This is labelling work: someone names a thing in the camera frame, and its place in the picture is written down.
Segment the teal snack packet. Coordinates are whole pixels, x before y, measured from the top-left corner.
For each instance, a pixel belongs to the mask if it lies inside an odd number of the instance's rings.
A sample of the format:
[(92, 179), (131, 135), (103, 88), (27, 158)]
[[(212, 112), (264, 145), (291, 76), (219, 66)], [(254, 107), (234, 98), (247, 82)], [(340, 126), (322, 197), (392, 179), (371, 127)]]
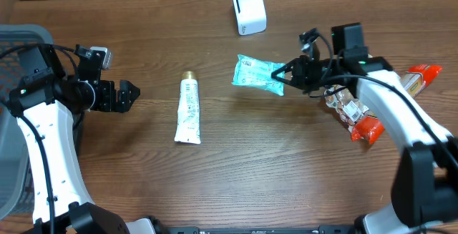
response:
[(284, 83), (274, 80), (272, 73), (285, 66), (283, 63), (262, 61), (243, 54), (238, 55), (232, 84), (241, 87), (252, 87), (284, 95)]

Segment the cream brown nut bag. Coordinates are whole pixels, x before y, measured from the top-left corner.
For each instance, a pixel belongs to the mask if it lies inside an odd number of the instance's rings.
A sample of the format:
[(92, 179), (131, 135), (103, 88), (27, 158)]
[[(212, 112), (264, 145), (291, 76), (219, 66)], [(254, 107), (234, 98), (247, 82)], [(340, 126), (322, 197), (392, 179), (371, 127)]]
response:
[(347, 130), (352, 132), (354, 126), (365, 117), (375, 117), (375, 114), (350, 91), (341, 85), (333, 85), (324, 91), (326, 105), (334, 108), (338, 118)]

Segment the white tube gold cap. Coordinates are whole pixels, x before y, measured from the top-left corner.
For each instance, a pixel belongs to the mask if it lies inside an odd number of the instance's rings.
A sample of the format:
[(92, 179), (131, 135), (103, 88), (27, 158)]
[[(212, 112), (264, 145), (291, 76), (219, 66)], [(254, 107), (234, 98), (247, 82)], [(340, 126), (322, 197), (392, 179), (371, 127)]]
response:
[(184, 72), (180, 82), (177, 129), (174, 141), (194, 145), (201, 143), (198, 81), (195, 73), (191, 71)]

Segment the orange spaghetti packet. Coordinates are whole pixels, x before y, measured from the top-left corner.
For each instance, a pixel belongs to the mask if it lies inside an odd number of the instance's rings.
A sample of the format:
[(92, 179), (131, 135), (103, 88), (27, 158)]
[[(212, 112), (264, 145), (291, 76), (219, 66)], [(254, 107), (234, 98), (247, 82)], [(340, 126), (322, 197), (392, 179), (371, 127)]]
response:
[[(417, 96), (428, 87), (442, 71), (442, 67), (432, 64), (419, 64), (411, 67), (398, 77), (402, 87), (412, 96)], [(373, 113), (366, 113), (351, 128), (351, 140), (366, 140), (370, 145), (378, 140), (384, 131), (382, 123)]]

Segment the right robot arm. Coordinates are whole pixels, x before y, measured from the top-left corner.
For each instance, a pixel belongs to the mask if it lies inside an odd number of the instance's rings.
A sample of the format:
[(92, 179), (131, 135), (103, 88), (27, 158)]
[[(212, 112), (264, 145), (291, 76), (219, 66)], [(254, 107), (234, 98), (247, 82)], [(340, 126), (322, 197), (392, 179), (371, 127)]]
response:
[(303, 55), (272, 72), (303, 90), (339, 84), (381, 121), (401, 153), (391, 202), (358, 217), (352, 233), (425, 233), (457, 219), (457, 138), (436, 123), (402, 87), (383, 57), (370, 57), (360, 23), (334, 26), (319, 58), (317, 29), (299, 36)]

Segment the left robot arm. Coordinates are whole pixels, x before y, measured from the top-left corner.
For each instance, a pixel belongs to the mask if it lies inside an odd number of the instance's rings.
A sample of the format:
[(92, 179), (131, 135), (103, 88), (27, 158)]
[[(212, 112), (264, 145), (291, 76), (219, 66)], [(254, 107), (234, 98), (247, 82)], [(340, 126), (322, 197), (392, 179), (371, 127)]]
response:
[(1, 57), (21, 50), (37, 50), (42, 59), (5, 102), (17, 119), (29, 153), (34, 183), (30, 233), (66, 233), (69, 229), (76, 233), (159, 233), (153, 217), (127, 223), (94, 204), (74, 144), (74, 131), (86, 111), (128, 112), (140, 89), (122, 80), (116, 90), (114, 82), (101, 78), (112, 60), (106, 47), (25, 44), (7, 49)]

